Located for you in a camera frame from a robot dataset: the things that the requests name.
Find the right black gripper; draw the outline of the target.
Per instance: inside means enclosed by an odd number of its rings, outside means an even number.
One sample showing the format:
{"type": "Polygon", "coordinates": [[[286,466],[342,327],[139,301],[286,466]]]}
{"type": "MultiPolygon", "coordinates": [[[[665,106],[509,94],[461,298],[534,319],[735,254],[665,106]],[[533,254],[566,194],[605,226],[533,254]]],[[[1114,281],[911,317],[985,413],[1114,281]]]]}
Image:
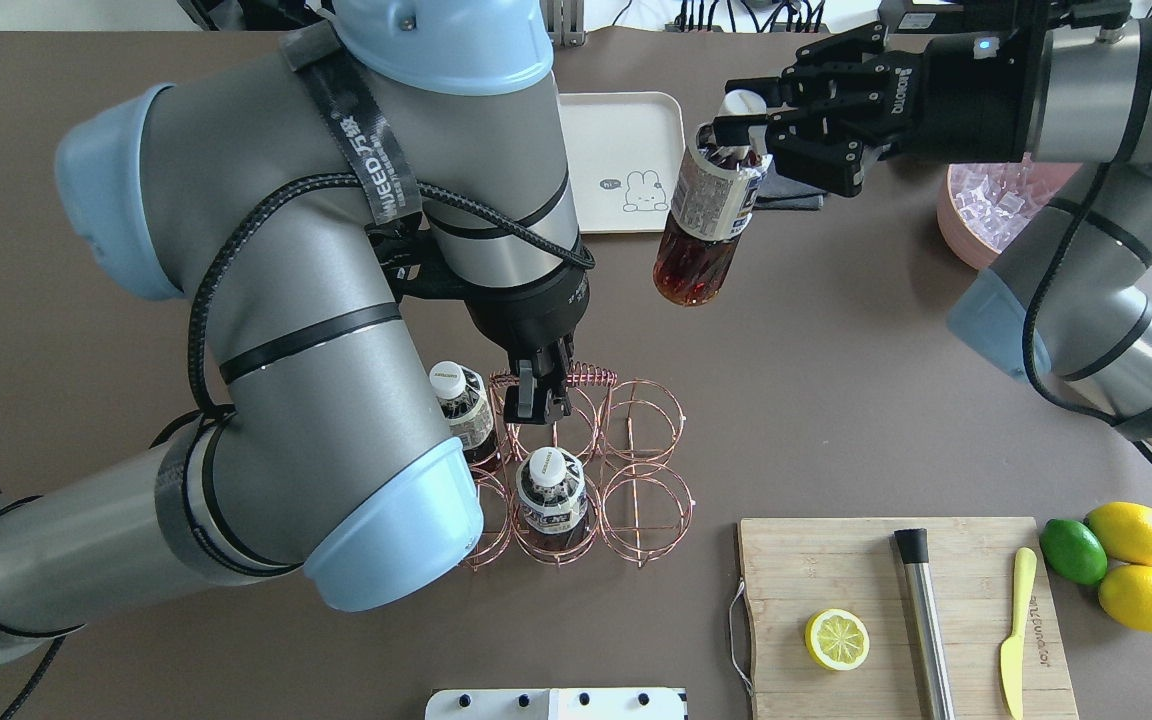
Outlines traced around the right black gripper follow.
{"type": "Polygon", "coordinates": [[[1026,150],[1041,76],[1038,29],[934,36],[918,53],[890,50],[870,22],[801,46],[778,76],[736,78],[767,105],[817,111],[718,115],[719,146],[763,137],[776,173],[846,199],[887,152],[942,162],[1011,161],[1026,150]]]}

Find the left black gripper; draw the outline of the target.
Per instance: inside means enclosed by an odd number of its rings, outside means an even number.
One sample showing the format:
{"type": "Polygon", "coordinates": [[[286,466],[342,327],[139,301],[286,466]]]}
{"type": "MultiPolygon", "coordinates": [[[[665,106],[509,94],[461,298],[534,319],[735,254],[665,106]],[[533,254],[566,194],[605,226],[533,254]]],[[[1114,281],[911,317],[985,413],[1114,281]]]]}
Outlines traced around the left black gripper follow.
{"type": "Polygon", "coordinates": [[[509,424],[538,424],[535,400],[541,373],[544,420],[571,414],[568,376],[573,365],[573,333],[585,314],[588,273],[576,266],[558,270],[530,285],[503,290],[476,288],[465,301],[468,314],[484,338],[503,348],[509,374],[505,419],[509,424]]]}

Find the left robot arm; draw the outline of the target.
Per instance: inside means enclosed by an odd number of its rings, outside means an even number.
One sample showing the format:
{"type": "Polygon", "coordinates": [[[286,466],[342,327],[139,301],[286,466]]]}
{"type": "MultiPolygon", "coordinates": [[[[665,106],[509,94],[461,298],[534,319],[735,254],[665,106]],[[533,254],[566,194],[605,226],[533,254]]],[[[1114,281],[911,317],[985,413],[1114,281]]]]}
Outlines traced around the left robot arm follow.
{"type": "Polygon", "coordinates": [[[114,281],[189,300],[195,411],[51,495],[0,491],[0,666],[82,626],[302,570],[376,609],[467,556],[483,510],[403,297],[461,300],[567,414],[582,247],[535,1],[335,1],[278,53],[74,127],[55,177],[114,281]]]}

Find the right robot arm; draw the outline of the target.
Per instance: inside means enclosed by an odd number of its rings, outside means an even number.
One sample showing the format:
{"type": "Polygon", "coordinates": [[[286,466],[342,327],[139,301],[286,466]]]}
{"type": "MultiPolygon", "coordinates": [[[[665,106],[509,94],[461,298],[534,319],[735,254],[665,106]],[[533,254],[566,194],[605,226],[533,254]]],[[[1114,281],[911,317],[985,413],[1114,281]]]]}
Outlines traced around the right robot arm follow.
{"type": "Polygon", "coordinates": [[[840,197],[893,156],[1076,164],[948,325],[1152,462],[1152,297],[1138,286],[1152,268],[1152,17],[1128,1],[1015,1],[916,51],[876,22],[726,88],[761,103],[718,115],[719,142],[759,138],[781,176],[840,197]]]}

